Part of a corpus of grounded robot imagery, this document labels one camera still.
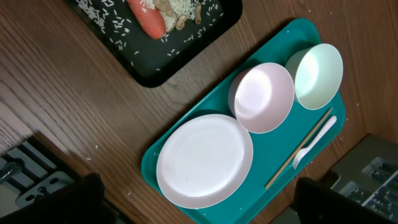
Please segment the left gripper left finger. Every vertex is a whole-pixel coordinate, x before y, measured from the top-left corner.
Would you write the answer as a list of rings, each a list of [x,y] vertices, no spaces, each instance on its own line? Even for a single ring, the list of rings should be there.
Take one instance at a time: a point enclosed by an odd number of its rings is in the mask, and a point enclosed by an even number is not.
[[[91,173],[37,202],[1,218],[1,224],[105,223],[101,207],[104,185]]]

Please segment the large pink plate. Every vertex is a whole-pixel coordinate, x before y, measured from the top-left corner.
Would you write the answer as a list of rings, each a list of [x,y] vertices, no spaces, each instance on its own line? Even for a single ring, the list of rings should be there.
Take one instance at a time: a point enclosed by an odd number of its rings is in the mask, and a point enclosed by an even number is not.
[[[248,176],[254,157],[250,133],[238,120],[206,114],[177,128],[160,150],[156,179],[164,197],[182,208],[216,205]]]

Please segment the white bowl with scraps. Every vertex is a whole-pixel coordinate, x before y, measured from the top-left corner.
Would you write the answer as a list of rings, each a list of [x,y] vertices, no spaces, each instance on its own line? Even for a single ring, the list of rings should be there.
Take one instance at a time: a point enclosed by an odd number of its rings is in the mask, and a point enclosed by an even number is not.
[[[295,101],[308,110],[326,106],[343,79],[343,59],[331,44],[318,44],[295,53],[285,64],[295,87]]]

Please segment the orange carrot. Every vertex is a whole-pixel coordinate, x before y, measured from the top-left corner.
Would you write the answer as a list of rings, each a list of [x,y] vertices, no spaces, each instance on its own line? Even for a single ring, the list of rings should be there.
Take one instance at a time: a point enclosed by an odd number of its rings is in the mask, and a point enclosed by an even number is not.
[[[166,34],[165,21],[153,1],[127,0],[139,25],[152,39],[160,39]]]

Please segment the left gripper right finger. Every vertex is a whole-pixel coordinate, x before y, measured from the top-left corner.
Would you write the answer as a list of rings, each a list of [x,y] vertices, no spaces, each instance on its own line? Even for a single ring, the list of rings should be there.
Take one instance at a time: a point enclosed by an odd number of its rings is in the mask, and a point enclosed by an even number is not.
[[[294,205],[301,223],[394,224],[309,177],[297,181]]]

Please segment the wooden chopstick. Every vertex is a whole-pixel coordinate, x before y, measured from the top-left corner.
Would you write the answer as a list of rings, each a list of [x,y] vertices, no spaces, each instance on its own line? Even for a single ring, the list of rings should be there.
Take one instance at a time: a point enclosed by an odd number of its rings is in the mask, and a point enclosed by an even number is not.
[[[264,186],[266,190],[273,184],[276,178],[278,178],[280,173],[286,168],[286,166],[291,162],[291,160],[295,157],[295,155],[299,152],[299,150],[301,150],[301,148],[310,139],[310,137],[312,137],[314,132],[320,127],[320,125],[324,122],[324,120],[328,117],[328,115],[331,113],[332,110],[333,108],[328,109],[328,111],[321,117],[318,123],[311,129],[311,131],[306,135],[306,137],[302,140],[302,142],[296,147],[296,149],[289,156],[289,158],[283,163],[283,165],[279,168],[279,170],[272,176],[272,178]]]

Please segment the white plastic fork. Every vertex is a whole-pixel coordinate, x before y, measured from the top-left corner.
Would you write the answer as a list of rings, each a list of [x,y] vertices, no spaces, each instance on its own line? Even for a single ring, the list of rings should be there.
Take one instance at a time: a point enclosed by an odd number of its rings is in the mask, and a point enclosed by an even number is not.
[[[298,164],[303,159],[303,157],[316,145],[316,143],[328,132],[328,130],[336,123],[337,117],[335,115],[330,116],[328,120],[323,124],[320,128],[319,132],[317,132],[316,136],[312,139],[310,144],[299,150],[299,152],[295,155],[292,167],[296,169]]]

